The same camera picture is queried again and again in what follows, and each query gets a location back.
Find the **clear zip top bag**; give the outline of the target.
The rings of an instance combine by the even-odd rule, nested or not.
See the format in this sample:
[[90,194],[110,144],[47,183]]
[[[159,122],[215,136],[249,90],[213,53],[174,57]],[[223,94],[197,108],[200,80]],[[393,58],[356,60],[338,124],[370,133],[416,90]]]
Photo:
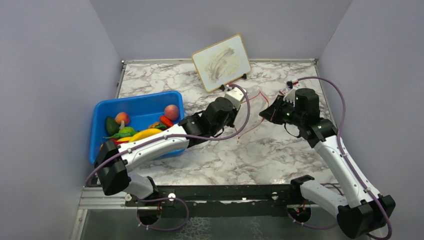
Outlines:
[[[250,102],[250,114],[247,124],[240,131],[236,140],[238,143],[242,141],[242,139],[250,138],[257,133],[258,127],[263,123],[264,119],[259,115],[259,113],[270,106],[270,101],[266,94],[264,94],[259,88],[252,88],[248,91],[248,99]],[[247,103],[244,100],[241,103],[240,110],[235,119],[234,130],[237,132],[240,130],[240,127],[245,123],[247,117]]]

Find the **green chili pepper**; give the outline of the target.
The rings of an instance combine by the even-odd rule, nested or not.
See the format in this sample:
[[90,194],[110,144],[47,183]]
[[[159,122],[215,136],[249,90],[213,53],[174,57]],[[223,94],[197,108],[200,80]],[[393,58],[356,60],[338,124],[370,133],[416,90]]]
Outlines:
[[104,137],[104,139],[121,139],[121,138],[127,138],[132,137],[135,134],[137,134],[139,131],[131,131],[131,132],[118,132],[113,134],[112,136]]

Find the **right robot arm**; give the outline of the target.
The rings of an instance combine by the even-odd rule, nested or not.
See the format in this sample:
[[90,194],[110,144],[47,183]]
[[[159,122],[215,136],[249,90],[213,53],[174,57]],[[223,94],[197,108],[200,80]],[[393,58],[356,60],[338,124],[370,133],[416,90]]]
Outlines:
[[296,204],[304,200],[317,204],[336,218],[342,232],[351,239],[384,226],[390,228],[389,217],[396,206],[394,199],[381,195],[359,170],[334,124],[320,116],[319,96],[310,88],[291,91],[291,95],[278,95],[259,116],[277,125],[296,126],[298,136],[322,157],[344,195],[305,175],[291,180],[289,199]]

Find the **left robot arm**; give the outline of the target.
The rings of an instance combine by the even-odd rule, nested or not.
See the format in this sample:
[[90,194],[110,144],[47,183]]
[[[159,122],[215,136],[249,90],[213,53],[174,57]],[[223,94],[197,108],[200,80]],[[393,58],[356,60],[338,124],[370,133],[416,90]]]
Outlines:
[[151,183],[147,177],[137,180],[130,176],[130,172],[144,161],[206,141],[219,140],[219,131],[234,127],[243,100],[243,97],[235,98],[227,94],[211,102],[206,110],[187,116],[174,126],[141,140],[121,144],[106,141],[94,162],[94,171],[103,193],[111,196],[132,184]]

